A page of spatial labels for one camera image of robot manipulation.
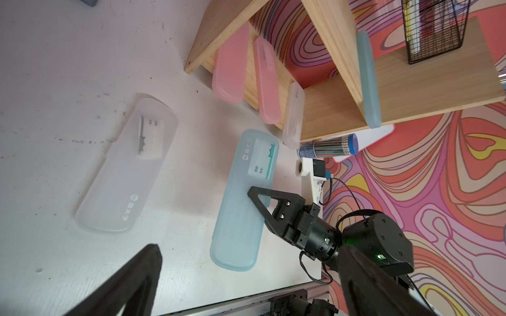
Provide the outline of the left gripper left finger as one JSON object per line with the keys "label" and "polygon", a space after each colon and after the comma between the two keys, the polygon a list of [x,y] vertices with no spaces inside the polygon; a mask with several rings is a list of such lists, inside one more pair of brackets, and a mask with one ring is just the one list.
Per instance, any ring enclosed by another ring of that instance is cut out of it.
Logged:
{"label": "left gripper left finger", "polygon": [[145,246],[67,315],[150,315],[162,262],[157,244]]}

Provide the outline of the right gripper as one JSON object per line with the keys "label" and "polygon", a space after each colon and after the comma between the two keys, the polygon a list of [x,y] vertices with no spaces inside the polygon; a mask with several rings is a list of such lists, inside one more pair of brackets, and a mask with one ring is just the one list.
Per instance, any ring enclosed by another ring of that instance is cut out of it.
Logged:
{"label": "right gripper", "polygon": [[[255,205],[271,233],[285,233],[284,240],[322,263],[337,260],[342,245],[342,233],[319,217],[317,204],[305,205],[306,200],[294,193],[252,186],[248,197]],[[263,200],[275,200],[270,211]]]}

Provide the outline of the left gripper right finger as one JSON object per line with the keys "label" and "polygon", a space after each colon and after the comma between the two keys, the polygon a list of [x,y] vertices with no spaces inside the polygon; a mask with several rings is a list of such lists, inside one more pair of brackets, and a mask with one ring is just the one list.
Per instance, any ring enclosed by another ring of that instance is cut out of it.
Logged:
{"label": "left gripper right finger", "polygon": [[349,315],[433,315],[362,252],[346,245],[337,272]]}

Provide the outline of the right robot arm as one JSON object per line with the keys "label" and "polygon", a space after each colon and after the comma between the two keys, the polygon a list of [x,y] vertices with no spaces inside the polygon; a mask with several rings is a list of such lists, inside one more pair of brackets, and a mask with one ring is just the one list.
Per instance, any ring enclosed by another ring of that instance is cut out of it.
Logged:
{"label": "right robot arm", "polygon": [[435,315],[413,284],[414,249],[386,214],[359,209],[361,221],[339,229],[297,194],[253,186],[248,196],[269,231],[339,275],[347,315]]}

